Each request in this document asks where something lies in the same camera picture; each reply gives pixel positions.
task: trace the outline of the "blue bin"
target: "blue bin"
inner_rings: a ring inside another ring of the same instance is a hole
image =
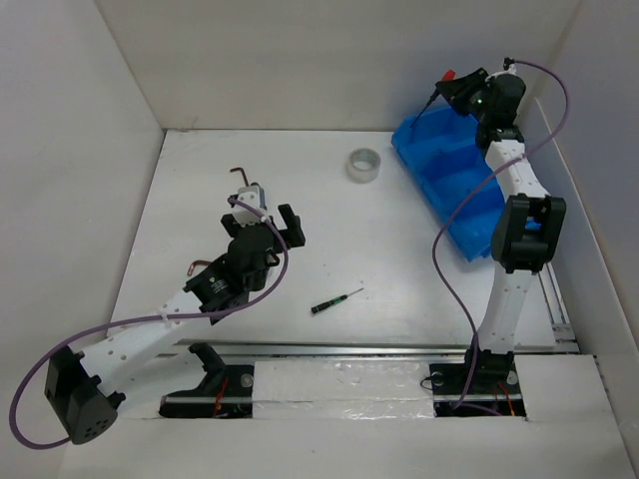
[[[407,118],[392,135],[392,145],[439,219],[446,222],[463,199],[491,170],[475,146],[477,122],[448,106],[425,112],[413,128]],[[490,255],[490,238],[504,208],[497,180],[492,180],[449,229],[468,261]]]

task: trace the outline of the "black end effector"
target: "black end effector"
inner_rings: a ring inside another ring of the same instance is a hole
[[[492,235],[492,258],[508,273],[540,272],[554,257],[565,215],[562,198],[511,196]]]
[[[300,217],[290,205],[280,205],[278,210],[287,225],[286,230],[279,230],[287,249],[304,246],[307,240]],[[263,223],[242,227],[233,215],[224,215],[222,225],[233,238],[227,253],[190,279],[184,288],[202,302],[202,312],[246,303],[250,291],[264,289],[269,268],[280,264],[278,254],[283,252],[279,240]]]
[[[73,444],[89,442],[111,427],[118,417],[118,406],[125,400],[119,392],[109,397],[100,392],[100,377],[89,377],[81,358],[68,346],[54,354],[44,390]]]
[[[504,68],[511,63],[506,59]],[[481,150],[493,141],[523,142],[521,132],[514,125],[517,109],[526,93],[526,84],[521,78],[509,73],[488,78],[488,73],[480,68],[456,80],[437,82],[435,88],[457,115],[472,115],[477,120],[475,143]]]

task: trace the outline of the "cable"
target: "cable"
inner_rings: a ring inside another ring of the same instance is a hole
[[[474,402],[462,402],[459,406],[453,409],[458,409],[459,407],[469,407],[470,409],[477,409],[478,411],[483,411],[493,416],[501,416],[499,411],[495,411],[494,409],[490,409],[489,407],[480,406],[479,404],[475,404]]]
[[[220,401],[224,397],[224,393],[227,391],[227,386],[228,385],[229,385],[229,376],[227,376],[226,379],[224,380],[224,382],[222,383],[222,389],[220,390],[220,392],[216,396],[216,406],[215,406],[215,408],[213,410],[213,417],[217,417],[218,416],[218,412],[220,411],[220,409],[222,409],[222,404],[220,404]]]
[[[561,121],[559,122],[559,125],[557,125],[557,128],[555,128],[555,130],[550,135],[548,135],[538,145],[533,147],[528,152],[528,154],[523,155],[521,157],[517,157],[513,160],[510,160],[509,162],[505,163],[501,167],[497,168],[494,172],[488,175],[472,192],[468,194],[468,196],[459,204],[456,210],[452,212],[452,215],[450,215],[446,223],[443,225],[443,227],[441,227],[441,229],[435,236],[434,242],[432,243],[431,255],[432,255],[432,263],[435,266],[435,270],[437,271],[439,278],[441,279],[443,284],[446,286],[450,294],[452,294],[452,297],[454,297],[455,301],[457,301],[457,304],[459,304],[459,307],[461,307],[461,309],[463,310],[463,313],[465,314],[466,319],[468,319],[468,323],[470,324],[470,328],[472,329],[472,339],[470,341],[471,342],[470,345],[473,349],[473,353],[472,353],[472,359],[470,361],[470,369],[468,371],[468,377],[466,378],[466,382],[463,386],[461,395],[459,396],[459,399],[455,401],[452,405],[453,409],[457,409],[459,406],[461,406],[464,402],[466,395],[468,394],[468,389],[470,389],[470,383],[472,382],[472,378],[475,373],[475,368],[477,366],[477,355],[479,354],[479,344],[477,341],[477,328],[475,326],[474,320],[472,319],[472,315],[470,314],[470,311],[468,310],[468,307],[463,302],[463,300],[461,299],[457,291],[455,291],[455,289],[452,287],[452,285],[450,284],[450,282],[444,275],[443,271],[441,270],[441,266],[439,265],[439,261],[437,260],[437,245],[439,244],[439,241],[441,240],[441,237],[446,232],[446,230],[450,228],[450,225],[452,224],[454,219],[457,218],[461,210],[463,210],[463,208],[468,204],[468,202],[470,202],[470,200],[472,200],[475,197],[475,195],[477,195],[481,190],[483,190],[483,188],[486,185],[488,185],[488,183],[490,183],[494,178],[496,178],[497,175],[499,175],[501,172],[512,167],[517,162],[520,162],[521,160],[523,160],[524,157],[529,157],[530,155],[534,155],[543,147],[545,147],[548,143],[550,143],[559,134],[559,132],[563,130],[563,127],[566,125],[566,121],[568,120],[568,115],[570,113],[570,95],[568,93],[568,88],[566,87],[566,84],[564,83],[564,81],[561,78],[559,78],[557,74],[547,69],[546,67],[537,65],[536,63],[532,63],[532,62],[528,62],[524,60],[514,60],[514,63],[536,68],[537,70],[541,70],[542,72],[554,78],[559,84],[559,86],[561,87],[561,89],[563,90],[563,94],[566,100],[566,107],[563,113],[563,117],[561,118]]]
[[[510,394],[508,394],[508,389],[505,388],[505,386],[501,383],[501,381],[497,382],[497,385],[499,386],[499,389],[501,389],[503,393],[506,395],[506,401],[508,401],[508,407],[510,408],[510,415],[514,416],[515,408],[512,407],[512,401],[510,400]]]
[[[284,278],[284,275],[286,274],[287,269],[289,268],[289,251],[288,251],[286,242],[282,238],[282,235],[280,235],[280,232],[278,232],[278,229],[273,225],[271,220],[269,218],[264,217],[263,214],[260,213],[258,210],[250,207],[249,205],[247,205],[247,204],[245,204],[243,202],[239,202],[238,200],[236,200],[234,198],[229,198],[228,201],[229,201],[229,203],[231,205],[237,205],[239,207],[242,207],[245,210],[253,213],[256,217],[260,218],[261,221],[263,223],[265,223],[267,225],[267,227],[269,227],[269,229],[274,234],[276,239],[280,242],[280,244],[282,245],[282,251],[283,251],[283,254],[284,254],[284,263],[282,265],[282,270],[280,271],[280,274],[276,278],[275,282],[263,294],[261,294],[260,296],[256,297],[252,301],[247,302],[246,304],[242,304],[240,306],[231,307],[229,309],[224,309],[222,311],[169,314],[167,316],[168,319],[209,318],[212,321],[214,321],[215,323],[217,323],[217,322],[220,322],[222,319],[224,319],[225,317],[227,317],[230,314],[233,314],[233,313],[238,312],[238,311],[242,311],[243,309],[247,309],[248,307],[251,307],[251,306],[257,304],[258,302],[264,300],[282,282],[282,279]],[[143,324],[143,323],[147,323],[147,322],[155,322],[155,321],[161,321],[161,320],[163,320],[162,317],[160,315],[158,315],[158,314],[155,314],[155,315],[150,315],[150,316],[134,317],[134,318],[131,318],[131,319],[122,319],[120,321],[114,321],[114,322],[111,322],[111,323],[108,323],[108,324],[100,324],[99,326],[90,327],[89,329],[85,329],[84,331],[77,332],[77,333],[73,334],[72,336],[68,337],[67,339],[63,340],[62,342],[60,342],[59,344],[57,344],[53,348],[51,348],[49,350],[49,352],[47,352],[40,359],[38,359],[38,361],[33,365],[33,367],[31,367],[31,369],[29,369],[29,371],[26,373],[26,375],[24,376],[22,381],[20,381],[20,384],[18,385],[18,388],[16,389],[16,392],[13,395],[13,399],[11,400],[11,406],[9,408],[9,427],[11,429],[11,432],[12,432],[13,436],[16,438],[16,440],[20,444],[22,444],[23,446],[28,447],[29,449],[34,449],[34,450],[38,450],[38,451],[43,451],[43,450],[47,450],[47,449],[53,449],[55,447],[62,446],[64,444],[68,443],[71,440],[70,438],[67,437],[67,438],[64,438],[64,439],[60,439],[59,441],[45,443],[45,444],[36,443],[36,442],[32,442],[29,439],[27,439],[22,434],[22,431],[20,431],[20,428],[18,427],[18,420],[17,420],[18,404],[20,403],[20,398],[22,397],[22,394],[24,393],[24,390],[26,389],[27,385],[29,385],[29,383],[31,382],[33,377],[36,375],[38,370],[49,359],[51,359],[51,357],[53,357],[53,355],[56,352],[58,352],[63,347],[68,346],[72,342],[75,342],[75,341],[77,341],[78,339],[80,339],[82,337],[89,336],[89,335],[94,334],[96,332],[106,331],[108,329],[111,329],[112,327],[125,326],[125,325],[131,325],[131,324]]]
[[[431,376],[426,376],[424,377],[420,382],[419,385],[421,386],[422,389],[425,389],[426,391],[431,391],[432,392],[432,388],[428,387],[428,386],[424,386],[423,383],[426,381],[429,381],[431,378]]]

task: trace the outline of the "orange wire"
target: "orange wire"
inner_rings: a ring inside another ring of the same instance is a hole
[[[218,415],[218,412],[220,412],[220,409],[222,409],[222,404],[220,404],[220,401],[224,397],[224,392],[227,390],[228,385],[229,385],[229,377],[227,376],[227,378],[222,383],[222,389],[216,396],[216,408],[213,411],[213,417],[216,417]]]
[[[514,416],[515,415],[515,409],[514,409],[514,407],[512,407],[512,401],[510,400],[510,395],[508,394],[508,389],[506,389],[504,387],[504,385],[501,383],[501,381],[499,381],[497,383],[497,385],[503,391],[503,393],[506,395],[506,400],[508,401],[508,407],[510,408],[510,415]]]

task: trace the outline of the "roll of tape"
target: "roll of tape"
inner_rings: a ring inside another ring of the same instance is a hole
[[[348,156],[346,171],[354,181],[368,183],[377,178],[380,165],[381,158],[375,150],[358,148]]]

